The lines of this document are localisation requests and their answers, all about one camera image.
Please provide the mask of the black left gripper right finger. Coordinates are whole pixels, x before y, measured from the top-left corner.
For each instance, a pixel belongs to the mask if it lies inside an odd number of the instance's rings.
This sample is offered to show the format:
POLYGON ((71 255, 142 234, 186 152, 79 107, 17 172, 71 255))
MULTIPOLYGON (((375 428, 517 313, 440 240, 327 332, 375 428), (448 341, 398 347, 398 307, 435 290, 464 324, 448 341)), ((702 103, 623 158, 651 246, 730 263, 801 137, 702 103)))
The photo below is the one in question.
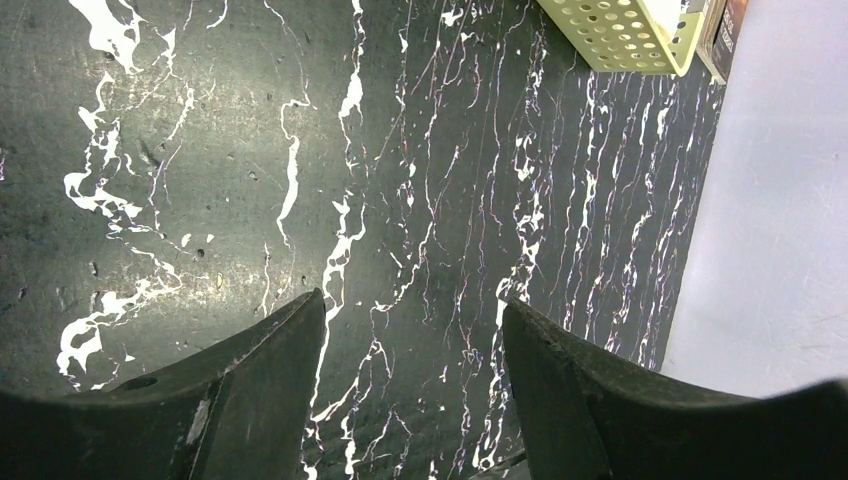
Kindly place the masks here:
POLYGON ((847 383, 756 399, 644 369, 512 299, 504 354, 535 479, 843 479, 847 383))

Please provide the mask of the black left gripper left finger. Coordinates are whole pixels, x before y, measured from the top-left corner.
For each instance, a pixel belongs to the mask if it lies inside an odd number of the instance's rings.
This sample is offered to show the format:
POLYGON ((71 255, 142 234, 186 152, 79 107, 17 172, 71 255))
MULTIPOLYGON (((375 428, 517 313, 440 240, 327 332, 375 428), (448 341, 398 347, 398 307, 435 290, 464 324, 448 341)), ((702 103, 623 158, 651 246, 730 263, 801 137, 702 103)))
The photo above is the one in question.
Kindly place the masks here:
POLYGON ((1 395, 5 479, 292 479, 326 334, 320 290, 108 391, 1 395))

